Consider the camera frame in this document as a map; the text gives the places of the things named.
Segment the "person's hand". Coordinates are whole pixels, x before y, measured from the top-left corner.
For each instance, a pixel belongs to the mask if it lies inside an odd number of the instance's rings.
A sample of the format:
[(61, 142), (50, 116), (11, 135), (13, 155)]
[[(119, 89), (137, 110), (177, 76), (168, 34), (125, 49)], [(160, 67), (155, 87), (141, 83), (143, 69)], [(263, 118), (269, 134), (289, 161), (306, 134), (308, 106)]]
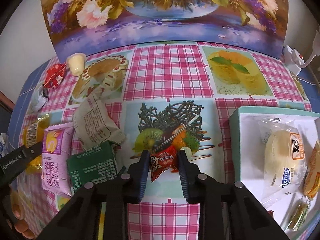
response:
[(9, 194), (1, 197), (1, 211), (13, 233), (20, 239), (35, 239), (35, 234), (25, 220), (25, 210), (16, 190), (10, 188)]

